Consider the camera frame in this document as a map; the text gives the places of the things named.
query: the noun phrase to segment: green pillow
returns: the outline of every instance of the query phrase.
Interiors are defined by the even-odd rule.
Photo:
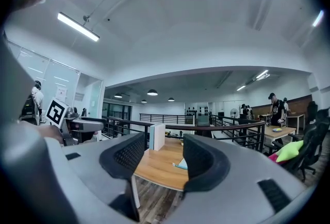
[[[295,158],[299,154],[300,148],[303,146],[304,141],[293,141],[283,146],[276,154],[278,155],[276,162],[283,162]]]

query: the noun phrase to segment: white shirt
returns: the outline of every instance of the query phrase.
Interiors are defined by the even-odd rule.
[[[38,108],[42,109],[43,93],[35,86],[33,86],[31,93],[35,98]]]
[[[286,112],[289,110],[289,105],[287,102],[284,103],[284,108],[285,108]]]

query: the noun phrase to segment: hand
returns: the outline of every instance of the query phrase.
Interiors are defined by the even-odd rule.
[[[63,144],[62,134],[59,128],[54,125],[36,126],[26,121],[21,121],[20,124],[23,126],[33,126],[39,132],[40,136],[56,139]]]

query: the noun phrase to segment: pink pillow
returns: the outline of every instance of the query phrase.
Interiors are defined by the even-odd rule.
[[[268,158],[276,163],[278,155],[277,155],[277,153],[273,153],[272,155],[268,156]],[[286,161],[282,161],[282,162],[279,162],[277,164],[284,164],[284,163],[286,163]]]

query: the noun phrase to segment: black t-shirt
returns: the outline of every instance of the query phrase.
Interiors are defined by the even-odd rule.
[[[272,121],[278,121],[281,117],[282,109],[284,109],[284,102],[282,100],[277,100],[273,104],[273,116]]]

